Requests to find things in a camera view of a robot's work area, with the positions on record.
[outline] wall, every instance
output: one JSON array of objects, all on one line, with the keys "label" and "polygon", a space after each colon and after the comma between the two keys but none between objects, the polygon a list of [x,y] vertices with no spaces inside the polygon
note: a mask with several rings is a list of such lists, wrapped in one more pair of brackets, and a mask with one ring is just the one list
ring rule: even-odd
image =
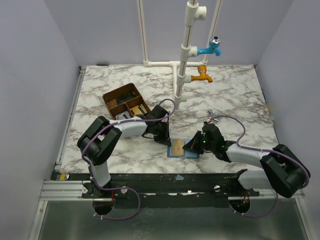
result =
[{"label": "wall", "polygon": [[257,67],[279,140],[311,172],[306,200],[320,236],[320,2],[295,0]]},{"label": "wall", "polygon": [[[220,57],[209,64],[256,64],[293,0],[225,0],[216,34],[222,38]],[[142,64],[142,44],[135,0],[45,0],[79,65]],[[204,48],[216,0],[205,21],[197,21],[192,45]],[[187,0],[145,0],[144,20],[150,61],[179,60]],[[200,61],[202,57],[191,58]]]},{"label": "wall", "polygon": [[0,7],[0,233],[28,239],[79,68],[43,0]]}]

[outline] box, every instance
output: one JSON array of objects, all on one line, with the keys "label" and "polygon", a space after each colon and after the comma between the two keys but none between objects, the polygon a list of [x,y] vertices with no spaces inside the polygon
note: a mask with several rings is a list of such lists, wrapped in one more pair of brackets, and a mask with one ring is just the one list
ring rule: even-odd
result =
[{"label": "box", "polygon": [[125,111],[127,111],[130,114],[130,117],[133,118],[134,115],[130,109],[139,105],[143,105],[148,113],[151,112],[150,108],[147,106],[145,100],[133,83],[126,84],[115,90],[107,92],[102,95],[102,98],[113,120],[116,120],[116,115]]}]

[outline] brown wooden box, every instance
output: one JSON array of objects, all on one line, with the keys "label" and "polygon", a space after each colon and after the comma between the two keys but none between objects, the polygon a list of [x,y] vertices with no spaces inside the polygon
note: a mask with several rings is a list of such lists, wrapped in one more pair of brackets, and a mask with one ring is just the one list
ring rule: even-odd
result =
[{"label": "brown wooden box", "polygon": [[[130,99],[126,102],[123,102],[121,104],[117,103],[117,98],[128,94],[133,93],[135,98]],[[125,111],[128,111],[130,114],[130,117],[133,117],[132,112],[130,111],[131,108],[138,106],[142,104],[146,111],[149,113],[150,108],[147,106],[145,100],[141,96],[140,92],[136,88],[136,86],[133,83],[126,84],[124,86],[121,86],[115,90],[112,90],[110,92],[107,92],[102,95],[104,104],[106,108],[108,109],[110,116],[113,120],[116,120],[116,115],[121,114]]]}]

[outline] gray floor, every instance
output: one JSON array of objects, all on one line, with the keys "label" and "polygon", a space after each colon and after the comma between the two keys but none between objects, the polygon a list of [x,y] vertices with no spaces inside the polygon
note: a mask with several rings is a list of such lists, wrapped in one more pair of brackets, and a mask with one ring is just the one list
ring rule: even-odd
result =
[{"label": "gray floor", "polygon": [[[254,200],[249,212],[268,211],[273,199]],[[41,240],[306,240],[294,199],[280,199],[274,214],[244,218],[228,208],[144,208],[125,221],[93,217],[90,202],[50,202]],[[114,210],[113,216],[132,209]]]}]

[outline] marble table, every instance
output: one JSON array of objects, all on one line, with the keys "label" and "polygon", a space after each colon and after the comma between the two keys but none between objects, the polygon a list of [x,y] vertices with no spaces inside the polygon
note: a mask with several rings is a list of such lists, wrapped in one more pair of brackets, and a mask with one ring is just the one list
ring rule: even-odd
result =
[{"label": "marble table", "polygon": [[[187,67],[187,74],[197,75],[196,67]],[[170,118],[170,137],[191,139],[208,119],[208,109],[230,115],[243,122],[247,129],[242,144],[274,147],[278,141],[252,65],[208,66],[213,82],[197,81],[185,84],[183,93],[188,100]],[[88,66],[76,104],[65,152],[62,173],[88,173],[87,164],[77,148],[79,137],[98,117],[111,119],[102,95],[128,83],[134,83],[147,105],[152,109],[162,99],[173,96],[171,67],[142,65]],[[164,104],[172,111],[170,102]],[[232,119],[221,119],[217,124],[226,140],[236,140],[241,126]],[[218,160],[212,153],[199,159],[169,158],[167,146],[141,136],[118,142],[108,159],[110,173],[235,173],[243,168],[258,168],[243,163]]]}]

